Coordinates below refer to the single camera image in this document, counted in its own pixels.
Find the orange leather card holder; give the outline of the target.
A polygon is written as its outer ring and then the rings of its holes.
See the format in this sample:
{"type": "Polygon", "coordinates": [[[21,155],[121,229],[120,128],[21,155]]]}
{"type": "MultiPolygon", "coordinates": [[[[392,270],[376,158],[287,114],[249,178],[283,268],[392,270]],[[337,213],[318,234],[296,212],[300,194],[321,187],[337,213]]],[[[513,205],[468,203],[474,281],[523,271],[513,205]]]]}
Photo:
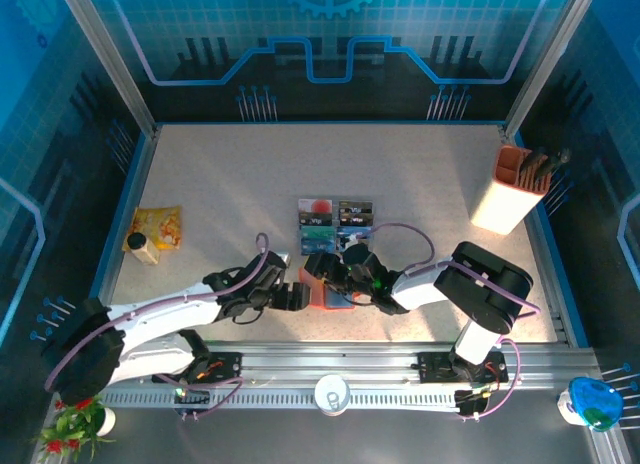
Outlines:
{"type": "Polygon", "coordinates": [[[355,305],[339,293],[336,293],[314,277],[303,267],[298,270],[298,279],[310,289],[309,305],[324,311],[352,310],[355,305]]]}

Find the clear acrylic card stand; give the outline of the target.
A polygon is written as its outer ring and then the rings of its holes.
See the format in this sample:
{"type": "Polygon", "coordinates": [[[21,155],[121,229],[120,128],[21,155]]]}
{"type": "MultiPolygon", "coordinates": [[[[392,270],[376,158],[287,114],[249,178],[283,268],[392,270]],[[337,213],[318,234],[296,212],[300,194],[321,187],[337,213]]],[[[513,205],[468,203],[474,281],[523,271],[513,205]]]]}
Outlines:
{"type": "MultiPolygon", "coordinates": [[[[332,211],[332,216],[333,216],[333,225],[332,227],[335,229],[335,238],[333,239],[335,241],[335,250],[333,252],[342,252],[344,251],[344,239],[345,238],[340,238],[336,236],[336,229],[340,226],[339,225],[339,215],[342,214],[339,212],[339,202],[341,200],[354,200],[354,199],[330,199],[330,198],[308,198],[308,199],[327,199],[327,200],[331,200],[332,204],[333,204],[333,211],[332,211]]],[[[354,200],[354,201],[371,201],[371,200],[354,200]]],[[[300,225],[298,222],[298,229],[299,229],[299,248],[300,248],[300,241],[301,241],[301,235],[300,235],[300,225]]]]}

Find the white paper cup with lid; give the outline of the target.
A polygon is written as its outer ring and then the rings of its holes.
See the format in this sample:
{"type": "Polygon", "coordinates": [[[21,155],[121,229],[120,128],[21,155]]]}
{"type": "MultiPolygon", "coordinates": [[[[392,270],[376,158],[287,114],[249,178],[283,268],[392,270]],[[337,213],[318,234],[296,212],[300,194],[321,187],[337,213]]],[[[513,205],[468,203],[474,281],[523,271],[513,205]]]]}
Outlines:
{"type": "Polygon", "coordinates": [[[348,407],[351,390],[347,381],[339,375],[330,374],[318,380],[314,388],[314,402],[327,416],[338,416],[348,407]]]}

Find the beige bottle with black cap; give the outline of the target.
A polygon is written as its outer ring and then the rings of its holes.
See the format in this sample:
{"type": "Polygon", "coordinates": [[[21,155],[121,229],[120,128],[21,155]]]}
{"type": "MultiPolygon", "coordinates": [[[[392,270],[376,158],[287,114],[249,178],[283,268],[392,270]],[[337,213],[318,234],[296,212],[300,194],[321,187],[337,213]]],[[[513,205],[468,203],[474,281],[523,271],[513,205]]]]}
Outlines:
{"type": "Polygon", "coordinates": [[[143,264],[157,265],[160,253],[155,244],[143,233],[131,233],[126,240],[129,251],[143,264]]]}

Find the yellow snack packet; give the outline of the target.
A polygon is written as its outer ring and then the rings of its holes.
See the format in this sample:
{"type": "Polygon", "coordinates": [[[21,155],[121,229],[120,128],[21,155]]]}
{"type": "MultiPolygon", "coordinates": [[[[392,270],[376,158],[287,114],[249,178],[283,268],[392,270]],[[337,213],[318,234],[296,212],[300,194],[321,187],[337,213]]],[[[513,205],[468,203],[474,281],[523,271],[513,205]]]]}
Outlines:
{"type": "Polygon", "coordinates": [[[141,233],[158,250],[178,250],[182,242],[182,207],[140,208],[133,215],[125,233],[122,250],[130,250],[127,239],[132,233],[141,233]]]}

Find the white knife block orange top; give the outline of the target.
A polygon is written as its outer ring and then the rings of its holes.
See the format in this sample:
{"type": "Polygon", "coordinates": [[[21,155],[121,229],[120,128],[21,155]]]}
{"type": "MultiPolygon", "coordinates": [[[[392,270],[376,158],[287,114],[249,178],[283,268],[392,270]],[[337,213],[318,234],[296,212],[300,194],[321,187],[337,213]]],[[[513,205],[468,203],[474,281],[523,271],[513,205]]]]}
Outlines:
{"type": "Polygon", "coordinates": [[[470,210],[471,223],[479,228],[508,235],[548,193],[551,177],[535,182],[534,174],[548,158],[545,154],[527,173],[525,187],[518,184],[519,168],[529,149],[504,145],[494,160],[488,179],[477,192],[470,210]]]}

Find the potted plant red flowers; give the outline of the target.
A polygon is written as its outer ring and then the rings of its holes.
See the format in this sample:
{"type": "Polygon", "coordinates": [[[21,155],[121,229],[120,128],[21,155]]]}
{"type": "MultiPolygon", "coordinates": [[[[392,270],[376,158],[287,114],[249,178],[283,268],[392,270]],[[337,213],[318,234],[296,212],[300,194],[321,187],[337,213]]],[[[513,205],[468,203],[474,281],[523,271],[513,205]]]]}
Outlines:
{"type": "Polygon", "coordinates": [[[74,405],[56,400],[50,422],[34,438],[36,464],[63,464],[65,459],[76,464],[83,452],[92,462],[98,449],[112,442],[108,435],[115,424],[115,412],[104,405],[100,396],[74,405]]]}

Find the blue and white device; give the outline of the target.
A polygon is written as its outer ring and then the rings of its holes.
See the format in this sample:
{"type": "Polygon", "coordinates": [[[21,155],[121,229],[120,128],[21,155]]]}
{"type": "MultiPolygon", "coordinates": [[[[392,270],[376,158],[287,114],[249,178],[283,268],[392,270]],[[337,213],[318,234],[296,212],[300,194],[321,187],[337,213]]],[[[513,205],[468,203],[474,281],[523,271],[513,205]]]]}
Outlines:
{"type": "Polygon", "coordinates": [[[624,400],[608,383],[576,377],[559,394],[557,408],[570,425],[606,432],[622,417],[624,400]]]}

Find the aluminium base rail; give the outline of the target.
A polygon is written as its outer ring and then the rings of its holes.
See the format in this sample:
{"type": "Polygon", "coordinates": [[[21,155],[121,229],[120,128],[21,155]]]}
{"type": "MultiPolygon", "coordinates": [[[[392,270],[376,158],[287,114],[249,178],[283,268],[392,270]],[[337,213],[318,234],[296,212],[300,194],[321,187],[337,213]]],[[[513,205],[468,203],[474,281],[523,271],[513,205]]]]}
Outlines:
{"type": "MultiPolygon", "coordinates": [[[[417,355],[448,352],[442,342],[259,342],[209,341],[218,352],[243,355],[241,375],[253,387],[307,387],[324,374],[342,375],[359,388],[416,386],[419,376],[411,366],[417,355]]],[[[572,378],[599,378],[594,351],[561,343],[504,344],[501,351],[509,372],[521,359],[518,389],[561,388],[572,378]]]]}

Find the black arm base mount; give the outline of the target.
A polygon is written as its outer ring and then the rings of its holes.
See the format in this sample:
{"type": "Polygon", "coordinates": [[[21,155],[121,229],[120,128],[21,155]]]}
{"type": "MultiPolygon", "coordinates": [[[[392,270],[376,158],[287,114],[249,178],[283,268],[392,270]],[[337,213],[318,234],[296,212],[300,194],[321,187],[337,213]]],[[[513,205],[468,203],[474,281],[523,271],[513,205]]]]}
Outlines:
{"type": "Polygon", "coordinates": [[[481,364],[471,364],[453,352],[421,352],[411,365],[421,383],[507,383],[508,370],[504,355],[490,352],[481,364]]]}
{"type": "Polygon", "coordinates": [[[162,377],[182,384],[212,384],[241,375],[243,355],[239,352],[208,352],[194,358],[183,371],[158,374],[153,382],[163,382],[162,377]]]}

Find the black handled knife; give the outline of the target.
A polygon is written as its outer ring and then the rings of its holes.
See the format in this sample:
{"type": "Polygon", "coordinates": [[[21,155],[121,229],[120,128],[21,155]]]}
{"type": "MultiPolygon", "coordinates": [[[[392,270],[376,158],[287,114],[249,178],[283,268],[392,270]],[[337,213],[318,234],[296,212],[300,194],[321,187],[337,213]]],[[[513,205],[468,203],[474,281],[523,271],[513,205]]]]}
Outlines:
{"type": "Polygon", "coordinates": [[[541,181],[547,175],[553,174],[559,167],[568,163],[571,159],[571,150],[563,148],[560,152],[548,157],[536,170],[535,182],[541,181]]]}
{"type": "Polygon", "coordinates": [[[523,160],[519,168],[518,184],[524,188],[527,180],[527,173],[531,168],[535,168],[540,160],[544,157],[545,149],[537,148],[532,150],[523,160]]]}

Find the aluminium frame post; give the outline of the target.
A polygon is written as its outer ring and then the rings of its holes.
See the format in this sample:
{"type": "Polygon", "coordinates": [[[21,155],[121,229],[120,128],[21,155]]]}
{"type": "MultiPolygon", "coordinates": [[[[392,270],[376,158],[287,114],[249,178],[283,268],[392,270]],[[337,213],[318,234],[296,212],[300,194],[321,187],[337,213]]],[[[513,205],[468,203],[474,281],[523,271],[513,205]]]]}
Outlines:
{"type": "Polygon", "coordinates": [[[109,78],[146,138],[156,134],[155,120],[91,0],[64,0],[109,78]]]}
{"type": "Polygon", "coordinates": [[[502,126],[503,143],[513,144],[554,68],[573,38],[593,0],[568,0],[533,69],[520,89],[502,126]]]}

